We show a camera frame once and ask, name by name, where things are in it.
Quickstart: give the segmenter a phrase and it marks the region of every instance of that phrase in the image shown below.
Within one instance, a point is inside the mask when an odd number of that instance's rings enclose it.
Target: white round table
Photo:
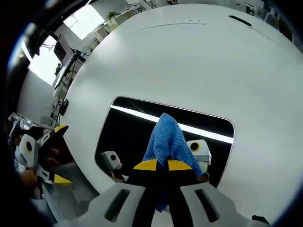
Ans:
[[[69,125],[69,149],[102,193],[114,182],[94,155],[116,97],[229,119],[235,138],[218,189],[244,216],[273,222],[303,172],[302,71],[297,48],[256,17],[215,5],[157,8],[124,22],[88,57],[60,124]]]

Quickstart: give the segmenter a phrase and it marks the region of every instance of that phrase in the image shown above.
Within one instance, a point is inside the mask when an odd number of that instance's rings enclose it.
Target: blue cloth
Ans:
[[[164,167],[166,161],[174,159],[188,164],[197,175],[203,174],[201,167],[188,148],[184,135],[175,119],[163,113],[151,133],[143,161],[156,158]]]

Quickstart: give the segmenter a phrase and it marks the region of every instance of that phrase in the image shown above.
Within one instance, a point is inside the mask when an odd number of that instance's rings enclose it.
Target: ceiling light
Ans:
[[[21,43],[21,48],[22,48],[23,52],[25,53],[26,57],[28,58],[28,60],[29,60],[30,62],[32,62],[32,61],[33,61],[33,58],[32,58],[32,56],[30,56],[29,51],[28,51],[28,49],[27,49],[27,46],[25,45],[24,40],[23,40],[22,43]]]
[[[141,113],[139,111],[127,109],[127,108],[124,108],[124,107],[119,107],[119,106],[116,106],[116,105],[111,105],[111,108],[122,111],[124,113],[128,113],[128,114],[137,116],[137,117],[144,118],[144,119],[152,121],[152,122],[158,122],[159,121],[159,117],[155,117],[155,116],[152,116],[152,115],[149,115],[149,114],[146,114],[146,113]],[[193,134],[196,134],[196,135],[204,136],[204,137],[207,137],[207,138],[210,138],[210,139],[219,140],[219,141],[230,143],[230,144],[233,143],[233,138],[232,137],[223,136],[223,135],[220,135],[220,134],[217,134],[217,133],[213,133],[213,132],[210,132],[210,131],[205,131],[205,130],[202,130],[202,129],[194,128],[194,127],[184,125],[184,124],[180,124],[180,123],[178,123],[178,125],[179,125],[180,129],[182,129],[183,131],[187,131],[187,132],[190,132],[190,133],[193,133]]]

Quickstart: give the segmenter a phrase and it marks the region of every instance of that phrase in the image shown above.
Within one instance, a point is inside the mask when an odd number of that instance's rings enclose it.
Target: black display screen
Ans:
[[[53,51],[56,54],[56,56],[58,57],[59,61],[62,63],[62,61],[66,55],[66,51],[64,50],[64,48],[62,47],[60,42],[56,43],[56,46]]]
[[[115,151],[123,165],[120,173],[129,175],[133,167],[142,161],[152,130],[156,125],[156,122],[127,113],[127,110],[155,117],[167,113],[180,124],[230,137],[233,141],[234,127],[226,119],[172,106],[118,97],[108,112],[95,155],[96,163],[106,173],[108,173],[107,170],[99,160],[100,153]],[[214,140],[187,131],[183,131],[183,134],[186,141],[204,139],[207,142],[212,154],[212,162],[207,172],[210,176],[210,184],[217,187],[227,164],[232,142]]]

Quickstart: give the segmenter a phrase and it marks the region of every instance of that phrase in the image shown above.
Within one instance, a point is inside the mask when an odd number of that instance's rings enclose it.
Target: window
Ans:
[[[69,27],[80,39],[84,39],[104,19],[91,6],[86,5],[64,20],[64,24]]]
[[[53,84],[56,78],[54,73],[56,72],[58,63],[60,63],[59,59],[53,52],[55,44],[56,40],[49,36],[40,47],[39,56],[35,54],[28,67],[33,73],[49,85]]]

